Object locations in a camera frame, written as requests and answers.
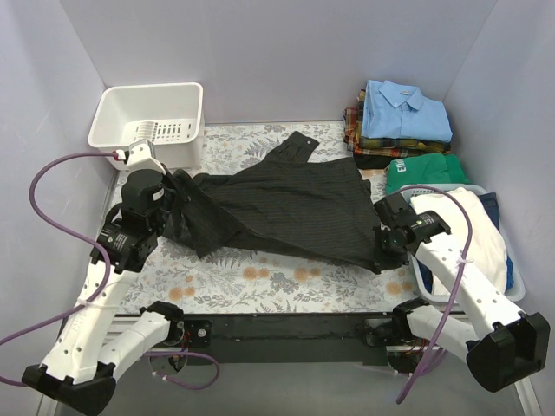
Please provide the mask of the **black pinstriped long sleeve shirt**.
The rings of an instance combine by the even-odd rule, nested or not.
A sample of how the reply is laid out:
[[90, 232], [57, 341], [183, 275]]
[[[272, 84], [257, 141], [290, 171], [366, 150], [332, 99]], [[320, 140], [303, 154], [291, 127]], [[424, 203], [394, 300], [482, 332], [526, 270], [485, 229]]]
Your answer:
[[223, 247], [385, 267], [370, 183], [351, 158], [312, 162], [317, 140], [293, 133], [233, 175], [175, 172], [185, 200], [164, 235], [206, 257]]

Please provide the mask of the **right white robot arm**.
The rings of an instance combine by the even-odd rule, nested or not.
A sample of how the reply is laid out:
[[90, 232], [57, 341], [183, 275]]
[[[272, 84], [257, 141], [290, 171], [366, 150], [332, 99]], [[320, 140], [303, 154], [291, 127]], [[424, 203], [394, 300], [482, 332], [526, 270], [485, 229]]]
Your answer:
[[544, 369], [550, 324], [540, 313], [528, 315], [495, 288], [468, 259], [469, 241], [459, 244], [441, 216], [434, 211], [415, 213], [398, 192], [379, 200], [375, 210], [386, 227], [378, 246], [388, 254], [415, 257], [450, 292], [442, 311], [421, 298], [393, 310], [389, 326], [396, 340], [407, 345], [419, 338], [428, 341], [398, 403], [443, 352], [463, 360], [491, 393]]

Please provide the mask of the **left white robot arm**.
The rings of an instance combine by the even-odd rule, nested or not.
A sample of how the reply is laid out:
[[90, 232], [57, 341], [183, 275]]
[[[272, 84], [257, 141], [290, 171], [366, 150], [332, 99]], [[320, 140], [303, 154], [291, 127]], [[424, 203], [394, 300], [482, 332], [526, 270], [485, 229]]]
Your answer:
[[27, 367], [22, 376], [25, 386], [85, 415], [105, 409], [117, 380], [149, 348], [160, 342], [176, 346], [185, 334], [176, 320], [178, 308], [159, 306], [105, 341], [122, 298], [158, 245], [175, 198], [173, 177], [155, 158], [152, 142], [137, 141], [114, 157], [129, 175], [121, 202], [108, 213], [95, 241], [77, 310], [42, 362]]

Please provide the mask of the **green folded shirt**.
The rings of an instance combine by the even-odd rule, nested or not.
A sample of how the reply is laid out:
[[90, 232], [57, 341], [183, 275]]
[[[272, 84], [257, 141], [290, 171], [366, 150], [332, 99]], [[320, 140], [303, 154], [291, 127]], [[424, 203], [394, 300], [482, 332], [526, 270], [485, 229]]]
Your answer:
[[470, 184], [454, 154], [428, 153], [392, 161], [387, 170], [385, 193], [397, 192], [405, 185]]

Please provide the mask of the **white garment in basket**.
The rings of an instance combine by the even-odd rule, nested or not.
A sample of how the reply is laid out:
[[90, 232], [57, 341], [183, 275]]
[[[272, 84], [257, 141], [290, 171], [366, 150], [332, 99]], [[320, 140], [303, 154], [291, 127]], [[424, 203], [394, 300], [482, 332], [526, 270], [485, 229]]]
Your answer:
[[[507, 286], [506, 244], [499, 230], [486, 213], [478, 196], [463, 187], [449, 191], [465, 209], [473, 227], [467, 259], [472, 260], [497, 290]], [[451, 228], [460, 246], [467, 241], [467, 221], [460, 209], [443, 194], [427, 193], [413, 196], [410, 204], [416, 213], [436, 212]]]

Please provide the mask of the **light blue folded shirt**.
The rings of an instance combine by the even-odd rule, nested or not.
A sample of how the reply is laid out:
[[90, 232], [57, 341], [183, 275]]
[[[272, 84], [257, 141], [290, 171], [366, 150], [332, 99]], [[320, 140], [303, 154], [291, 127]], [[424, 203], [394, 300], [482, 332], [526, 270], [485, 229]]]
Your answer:
[[416, 86], [369, 80], [365, 88], [362, 136], [448, 143], [453, 133], [441, 101], [429, 99]]

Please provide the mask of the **plaid folded shirt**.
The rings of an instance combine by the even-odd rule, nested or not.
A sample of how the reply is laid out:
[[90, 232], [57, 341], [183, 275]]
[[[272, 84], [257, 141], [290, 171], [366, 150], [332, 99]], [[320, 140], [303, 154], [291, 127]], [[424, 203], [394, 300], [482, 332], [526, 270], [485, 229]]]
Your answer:
[[362, 89], [358, 94], [356, 106], [347, 107], [343, 112], [343, 142], [346, 144], [348, 151], [354, 155], [390, 158], [407, 158], [425, 153], [450, 153], [450, 143], [418, 139], [370, 139], [363, 137], [362, 122], [365, 95], [365, 91]]

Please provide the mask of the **white plastic bin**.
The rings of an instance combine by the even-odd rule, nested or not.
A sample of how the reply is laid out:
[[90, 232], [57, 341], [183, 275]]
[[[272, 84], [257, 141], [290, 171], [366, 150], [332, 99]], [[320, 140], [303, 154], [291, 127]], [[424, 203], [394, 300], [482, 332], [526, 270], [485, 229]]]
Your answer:
[[167, 167], [196, 168], [205, 138], [203, 99], [197, 82], [111, 87], [101, 96], [88, 144], [112, 152], [148, 140]]

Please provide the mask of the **aluminium rail frame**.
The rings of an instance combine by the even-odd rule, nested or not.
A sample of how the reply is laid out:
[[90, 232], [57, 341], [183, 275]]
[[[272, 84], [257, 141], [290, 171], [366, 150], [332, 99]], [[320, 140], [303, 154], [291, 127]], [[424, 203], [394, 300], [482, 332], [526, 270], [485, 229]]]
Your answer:
[[[131, 328], [137, 321], [139, 321], [141, 315], [145, 311], [151, 311], [156, 307], [159, 306], [177, 306], [165, 303], [165, 302], [157, 302], [154, 305], [142, 309], [136, 315], [118, 315], [115, 317], [114, 321], [112, 322], [105, 340], [111, 342], [114, 340], [118, 335], [121, 335], [125, 330]], [[176, 318], [177, 328], [173, 335], [171, 335], [167, 340], [162, 341], [152, 348], [157, 350], [167, 349], [170, 352], [175, 352], [178, 348], [185, 348], [187, 349], [194, 360], [198, 360], [200, 356], [204, 353], [197, 353], [193, 352], [187, 345], [186, 345], [186, 328], [183, 322], [183, 316], [187, 315], [186, 313], [182, 312], [178, 308], [178, 314]], [[425, 348], [428, 348], [428, 341], [421, 338], [414, 338], [410, 340], [418, 340], [421, 341], [422, 345]], [[441, 358], [437, 363], [431, 366], [431, 368], [435, 368], [440, 364]], [[389, 352], [388, 353], [388, 364], [395, 370], [402, 372], [404, 374], [410, 374], [415, 371], [417, 364], [420, 360], [420, 356], [418, 354], [409, 354], [408, 351], [405, 352]], [[539, 412], [539, 403], [536, 399], [535, 393], [533, 391], [532, 384], [530, 382], [530, 376], [513, 383], [509, 386], [514, 386], [519, 394], [521, 404], [526, 414], [532, 415]], [[51, 415], [55, 412], [56, 406], [58, 404], [63, 404], [57, 400], [51, 399], [50, 397], [42, 394], [42, 399], [38, 408], [38, 412], [41, 415]]]

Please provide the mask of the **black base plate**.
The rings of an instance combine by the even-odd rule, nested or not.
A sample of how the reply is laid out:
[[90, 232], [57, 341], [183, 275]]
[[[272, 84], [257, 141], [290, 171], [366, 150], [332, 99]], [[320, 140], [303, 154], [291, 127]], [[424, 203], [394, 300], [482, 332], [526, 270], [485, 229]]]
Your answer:
[[416, 342], [386, 313], [257, 313], [183, 316], [186, 345], [221, 364], [354, 362], [386, 365]]

